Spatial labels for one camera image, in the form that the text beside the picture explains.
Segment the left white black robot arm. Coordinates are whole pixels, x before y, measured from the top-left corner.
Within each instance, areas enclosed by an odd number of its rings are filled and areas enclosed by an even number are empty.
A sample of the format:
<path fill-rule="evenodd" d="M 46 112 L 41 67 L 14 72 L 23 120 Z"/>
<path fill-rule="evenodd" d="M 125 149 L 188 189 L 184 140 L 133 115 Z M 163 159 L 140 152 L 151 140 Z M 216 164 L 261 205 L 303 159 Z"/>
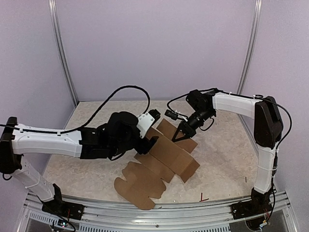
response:
<path fill-rule="evenodd" d="M 45 180 L 24 158 L 28 153 L 58 154 L 81 160 L 115 161 L 127 151 L 145 155 L 158 137 L 146 133 L 160 118 L 150 110 L 140 116 L 130 112 L 112 113 L 108 122 L 97 128 L 82 126 L 72 130 L 31 128 L 10 117 L 0 138 L 0 172 L 19 180 L 37 195 L 44 212 L 61 219 L 81 220 L 84 205 L 66 202 L 60 187 Z"/>

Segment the brown cardboard box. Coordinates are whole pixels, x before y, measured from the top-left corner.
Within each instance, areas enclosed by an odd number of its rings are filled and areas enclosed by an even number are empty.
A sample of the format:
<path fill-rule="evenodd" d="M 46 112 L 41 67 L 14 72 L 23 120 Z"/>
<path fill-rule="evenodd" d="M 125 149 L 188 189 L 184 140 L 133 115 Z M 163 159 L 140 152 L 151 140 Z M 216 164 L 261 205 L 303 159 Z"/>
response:
<path fill-rule="evenodd" d="M 200 167 L 191 153 L 197 142 L 191 138 L 173 142 L 176 127 L 162 119 L 156 129 L 151 128 L 146 136 L 156 138 L 148 154 L 136 154 L 136 162 L 128 162 L 122 170 L 124 178 L 116 178 L 116 192 L 140 210 L 155 207 L 152 199 L 160 199 L 174 175 L 186 183 Z"/>

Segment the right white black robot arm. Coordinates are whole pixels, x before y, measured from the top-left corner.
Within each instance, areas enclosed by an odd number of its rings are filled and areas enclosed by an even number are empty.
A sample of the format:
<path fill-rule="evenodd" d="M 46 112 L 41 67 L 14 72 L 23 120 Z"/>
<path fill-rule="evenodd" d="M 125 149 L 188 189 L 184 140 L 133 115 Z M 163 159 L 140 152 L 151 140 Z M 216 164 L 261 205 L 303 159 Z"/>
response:
<path fill-rule="evenodd" d="M 217 111 L 227 111 L 254 120 L 253 137 L 258 149 L 258 166 L 251 199 L 231 205 L 234 219 L 267 214 L 274 208 L 270 196 L 274 192 L 274 176 L 277 171 L 278 148 L 282 140 L 283 122 L 275 99 L 271 96 L 241 96 L 217 88 L 192 90 L 184 95 L 194 112 L 184 117 L 172 137 L 173 142 L 196 135 L 205 121 L 216 116 Z"/>

